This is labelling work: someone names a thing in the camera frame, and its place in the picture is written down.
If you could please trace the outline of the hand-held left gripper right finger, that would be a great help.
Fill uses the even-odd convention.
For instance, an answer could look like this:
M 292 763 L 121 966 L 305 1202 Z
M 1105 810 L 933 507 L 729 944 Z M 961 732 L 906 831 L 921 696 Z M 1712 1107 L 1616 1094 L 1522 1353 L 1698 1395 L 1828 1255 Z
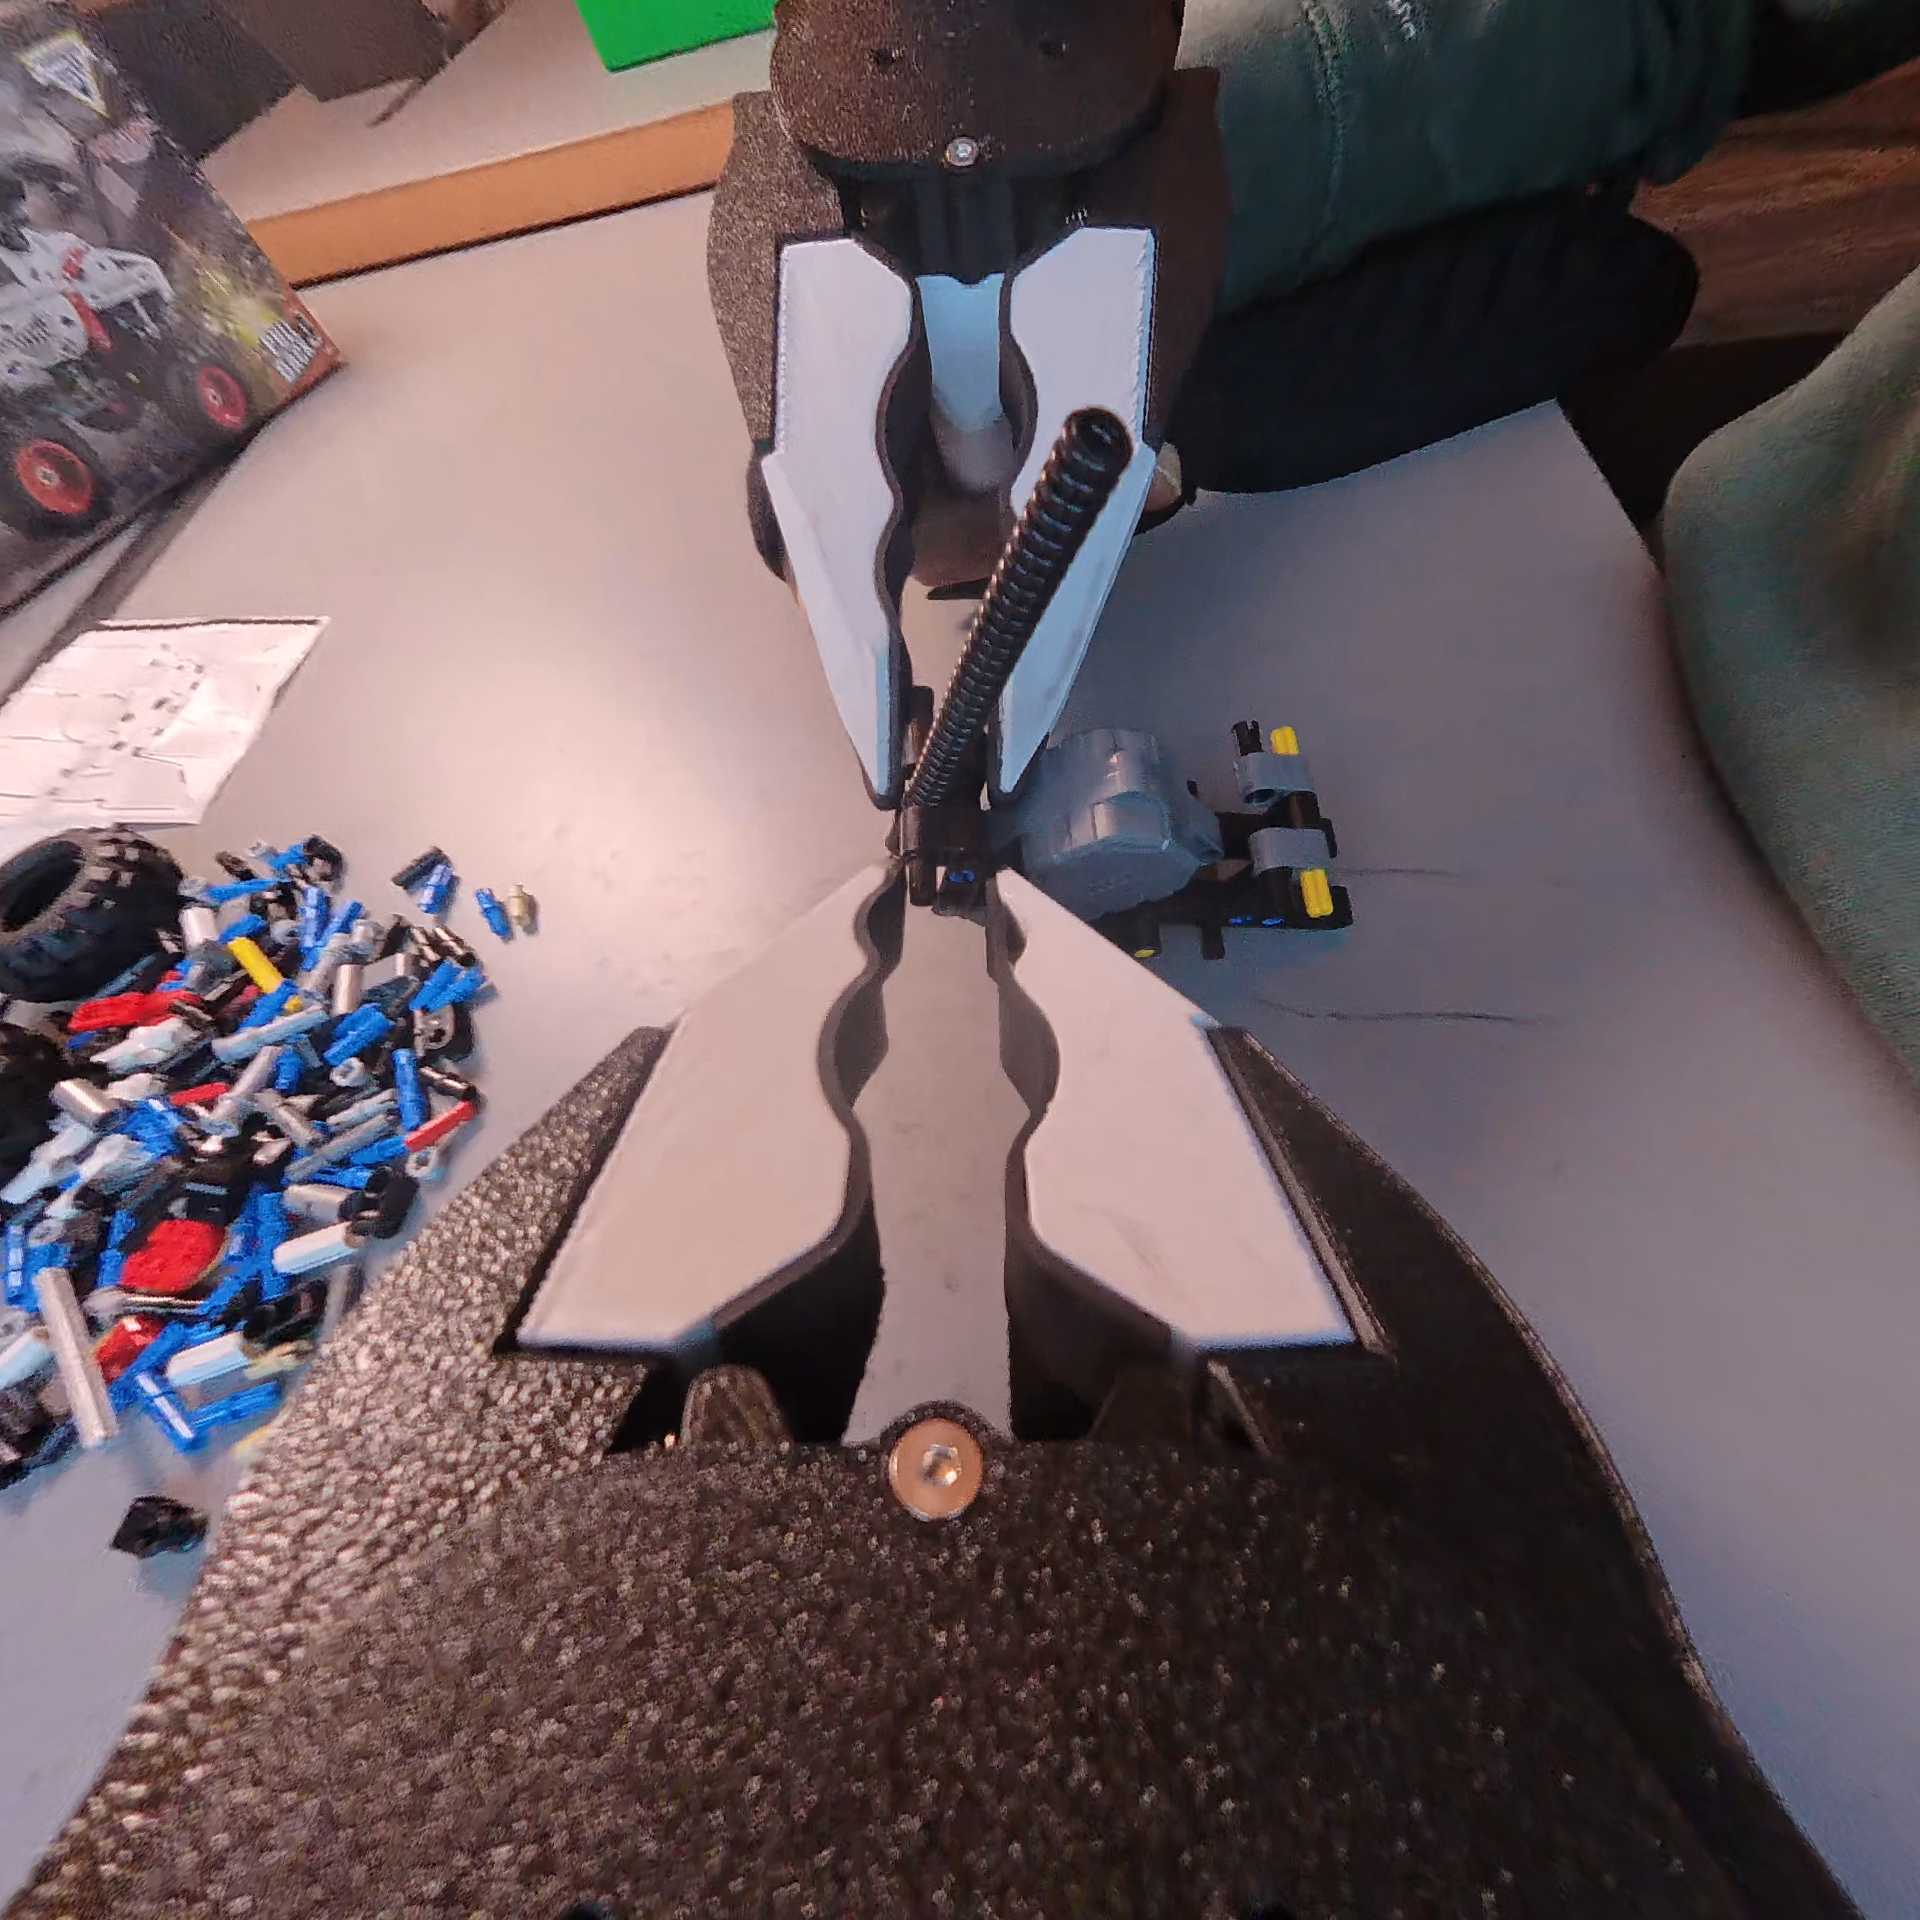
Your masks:
M 1016 1420 L 1092 1420 L 1119 1376 L 1357 1353 L 1328 1236 L 1249 1113 L 1220 1026 L 1030 880 L 986 914 L 998 1062 L 1023 1105 L 1005 1164 Z

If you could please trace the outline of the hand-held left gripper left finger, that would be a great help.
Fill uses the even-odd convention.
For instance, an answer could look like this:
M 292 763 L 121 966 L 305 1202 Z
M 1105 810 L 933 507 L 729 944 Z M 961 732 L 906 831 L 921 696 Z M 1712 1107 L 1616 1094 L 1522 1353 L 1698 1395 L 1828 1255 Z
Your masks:
M 558 1249 L 516 1348 L 754 1370 L 796 1436 L 844 1436 L 885 1294 L 856 1096 L 887 1049 L 905 884 L 868 867 L 677 1022 Z

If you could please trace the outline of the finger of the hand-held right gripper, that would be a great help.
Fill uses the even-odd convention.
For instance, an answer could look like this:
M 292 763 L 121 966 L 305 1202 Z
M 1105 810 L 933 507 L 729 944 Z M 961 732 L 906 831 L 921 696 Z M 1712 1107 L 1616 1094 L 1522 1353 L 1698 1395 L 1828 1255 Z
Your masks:
M 1005 428 L 997 442 L 1005 449 L 994 475 L 1002 504 L 1026 506 L 1071 414 L 1114 417 L 1130 449 L 998 698 L 991 794 L 1013 798 L 1068 705 L 1157 467 L 1144 434 L 1157 241 L 1141 227 L 1073 227 L 986 283 L 998 305 L 994 390 Z
M 913 283 L 852 235 L 781 249 L 774 440 L 759 474 L 838 720 L 880 808 L 902 784 L 902 455 L 892 408 L 921 370 Z

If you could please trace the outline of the black toothed rod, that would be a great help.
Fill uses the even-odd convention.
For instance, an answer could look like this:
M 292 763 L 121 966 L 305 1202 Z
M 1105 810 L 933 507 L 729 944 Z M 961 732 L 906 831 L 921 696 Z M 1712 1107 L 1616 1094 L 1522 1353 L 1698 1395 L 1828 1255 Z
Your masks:
M 991 870 L 986 732 L 1045 614 L 1134 459 L 1103 408 L 1068 417 L 973 616 L 949 688 L 910 732 L 894 851 L 911 905 L 968 913 Z

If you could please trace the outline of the pile of small building bricks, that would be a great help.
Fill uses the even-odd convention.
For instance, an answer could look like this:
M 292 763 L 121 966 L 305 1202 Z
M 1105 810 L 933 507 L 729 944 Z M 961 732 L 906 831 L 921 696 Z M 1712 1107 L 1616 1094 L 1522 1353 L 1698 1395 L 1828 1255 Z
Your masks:
M 93 1450 L 272 1430 L 486 1111 L 495 984 L 444 848 L 375 896 L 317 833 L 175 865 L 152 956 L 5 998 L 5 1518 Z

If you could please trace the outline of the person's right forearm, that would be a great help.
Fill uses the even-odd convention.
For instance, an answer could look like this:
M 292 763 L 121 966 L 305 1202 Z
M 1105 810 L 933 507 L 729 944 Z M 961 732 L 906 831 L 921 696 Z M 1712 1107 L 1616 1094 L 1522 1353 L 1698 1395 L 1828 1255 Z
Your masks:
M 1664 186 L 1916 42 L 1916 3 L 1191 3 L 1232 177 L 1220 310 L 1482 209 Z

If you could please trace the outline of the grey desk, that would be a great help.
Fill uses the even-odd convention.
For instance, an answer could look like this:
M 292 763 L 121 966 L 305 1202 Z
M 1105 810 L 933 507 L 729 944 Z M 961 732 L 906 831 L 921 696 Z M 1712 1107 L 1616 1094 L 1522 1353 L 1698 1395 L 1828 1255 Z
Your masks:
M 740 510 L 705 202 L 346 279 L 346 367 L 105 618 L 319 618 L 197 833 L 428 846 L 541 926 L 460 1194 L 637 1025 L 876 859 Z M 1916 1098 L 1740 833 L 1642 540 L 1544 408 L 1142 537 L 1070 728 L 1301 735 L 1354 926 L 1167 939 L 1492 1272 L 1630 1484 L 1712 1683 L 1863 1914 L 1916 1915 Z

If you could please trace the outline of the green plastic crate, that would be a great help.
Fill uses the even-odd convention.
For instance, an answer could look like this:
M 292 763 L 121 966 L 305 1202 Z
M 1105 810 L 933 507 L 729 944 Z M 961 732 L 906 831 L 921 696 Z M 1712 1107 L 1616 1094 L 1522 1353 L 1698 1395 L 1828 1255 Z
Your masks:
M 738 42 L 774 25 L 774 3 L 576 3 L 607 74 Z

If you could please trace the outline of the wood-edged table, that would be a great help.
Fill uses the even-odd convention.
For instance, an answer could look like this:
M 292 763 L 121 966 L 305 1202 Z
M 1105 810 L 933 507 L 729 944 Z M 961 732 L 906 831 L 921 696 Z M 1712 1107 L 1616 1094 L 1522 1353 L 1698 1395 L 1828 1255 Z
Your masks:
M 773 33 L 609 74 L 574 4 L 509 4 L 432 81 L 284 96 L 201 166 L 292 286 L 708 190 Z

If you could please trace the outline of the black toy tyre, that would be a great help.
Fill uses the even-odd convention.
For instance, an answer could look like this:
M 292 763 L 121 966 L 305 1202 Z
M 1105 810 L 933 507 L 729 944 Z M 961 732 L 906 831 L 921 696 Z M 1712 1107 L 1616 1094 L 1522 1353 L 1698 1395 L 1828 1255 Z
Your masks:
M 1 865 L 1 995 L 81 1001 L 178 929 L 182 874 L 128 828 L 42 838 Z

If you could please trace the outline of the toy truck box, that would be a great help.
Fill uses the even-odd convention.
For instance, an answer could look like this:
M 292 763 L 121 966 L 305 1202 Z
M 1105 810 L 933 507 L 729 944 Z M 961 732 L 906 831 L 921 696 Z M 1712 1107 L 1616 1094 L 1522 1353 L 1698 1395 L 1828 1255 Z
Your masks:
M 1 7 L 1 610 L 343 364 L 71 4 Z

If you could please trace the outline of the clear sticker sheet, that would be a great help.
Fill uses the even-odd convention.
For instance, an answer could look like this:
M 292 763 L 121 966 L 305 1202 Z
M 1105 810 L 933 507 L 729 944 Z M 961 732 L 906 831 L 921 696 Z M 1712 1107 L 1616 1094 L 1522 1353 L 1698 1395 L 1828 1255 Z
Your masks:
M 317 616 L 85 632 L 5 699 L 5 842 L 204 822 L 327 626 Z

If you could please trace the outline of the person's torso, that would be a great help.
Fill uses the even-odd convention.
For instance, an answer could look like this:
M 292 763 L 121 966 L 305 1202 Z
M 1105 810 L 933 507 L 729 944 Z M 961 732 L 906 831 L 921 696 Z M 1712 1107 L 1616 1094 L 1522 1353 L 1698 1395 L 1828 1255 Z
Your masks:
M 1918 310 L 1880 300 L 1709 434 L 1664 514 L 1696 730 L 1772 875 L 1918 1075 Z

